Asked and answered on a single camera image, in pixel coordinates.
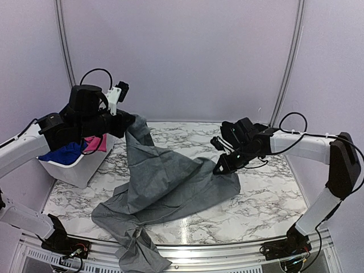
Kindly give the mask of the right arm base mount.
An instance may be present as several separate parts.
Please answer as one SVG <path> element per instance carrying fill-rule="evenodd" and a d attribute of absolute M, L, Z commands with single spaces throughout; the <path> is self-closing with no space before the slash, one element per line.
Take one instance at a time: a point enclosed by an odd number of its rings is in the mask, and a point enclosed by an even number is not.
<path fill-rule="evenodd" d="M 261 245 L 259 252 L 266 260 L 298 257 L 302 254 L 309 254 L 312 246 L 309 241 L 304 240 L 301 244 L 290 242 L 288 239 L 268 241 Z"/>

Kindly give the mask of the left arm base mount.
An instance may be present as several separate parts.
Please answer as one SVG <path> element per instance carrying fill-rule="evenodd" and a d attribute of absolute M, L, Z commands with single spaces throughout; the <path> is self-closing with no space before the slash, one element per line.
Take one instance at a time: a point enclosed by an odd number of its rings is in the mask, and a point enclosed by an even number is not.
<path fill-rule="evenodd" d="M 41 247 L 45 250 L 62 254 L 66 258 L 86 259 L 90 251 L 90 241 L 72 237 L 57 237 L 49 239 L 39 239 Z"/>

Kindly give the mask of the grey garment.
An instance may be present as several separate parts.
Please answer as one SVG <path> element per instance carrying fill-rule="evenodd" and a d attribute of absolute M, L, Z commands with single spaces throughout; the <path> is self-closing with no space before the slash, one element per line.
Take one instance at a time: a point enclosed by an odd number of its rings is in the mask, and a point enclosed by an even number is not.
<path fill-rule="evenodd" d="M 191 159 L 154 145 L 145 118 L 136 115 L 125 132 L 129 181 L 92 211 L 92 221 L 117 240 L 123 272 L 162 272 L 161 256 L 144 227 L 174 221 L 239 194 L 236 174 L 215 175 L 214 162 Z"/>

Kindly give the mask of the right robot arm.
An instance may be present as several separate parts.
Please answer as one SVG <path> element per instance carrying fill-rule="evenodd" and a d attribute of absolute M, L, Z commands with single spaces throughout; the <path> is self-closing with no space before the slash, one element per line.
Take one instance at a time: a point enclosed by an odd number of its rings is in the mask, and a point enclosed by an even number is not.
<path fill-rule="evenodd" d="M 245 168 L 255 158 L 292 155 L 315 160 L 329 166 L 328 181 L 316 201 L 295 222 L 282 242 L 282 250 L 295 254 L 304 238 L 338 209 L 359 188 L 363 153 L 353 144 L 350 134 L 310 134 L 286 131 L 242 118 L 235 123 L 224 121 L 220 136 L 211 139 L 216 150 L 223 151 L 213 170 L 215 175 L 233 173 Z"/>

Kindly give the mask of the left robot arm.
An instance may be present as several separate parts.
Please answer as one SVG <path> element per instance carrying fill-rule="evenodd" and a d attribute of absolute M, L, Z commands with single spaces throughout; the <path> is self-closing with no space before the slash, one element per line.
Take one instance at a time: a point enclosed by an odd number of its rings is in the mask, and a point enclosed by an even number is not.
<path fill-rule="evenodd" d="M 117 108 L 128 90 L 125 82 L 107 93 L 94 85 L 73 86 L 69 102 L 61 112 L 31 121 L 21 133 L 1 144 L 1 176 L 71 142 L 81 143 L 87 137 L 110 134 L 123 138 L 135 122 L 133 115 Z M 57 217 L 17 205 L 4 194 L 1 194 L 1 221 L 34 233 L 44 245 L 60 253 L 72 248 L 72 241 Z"/>

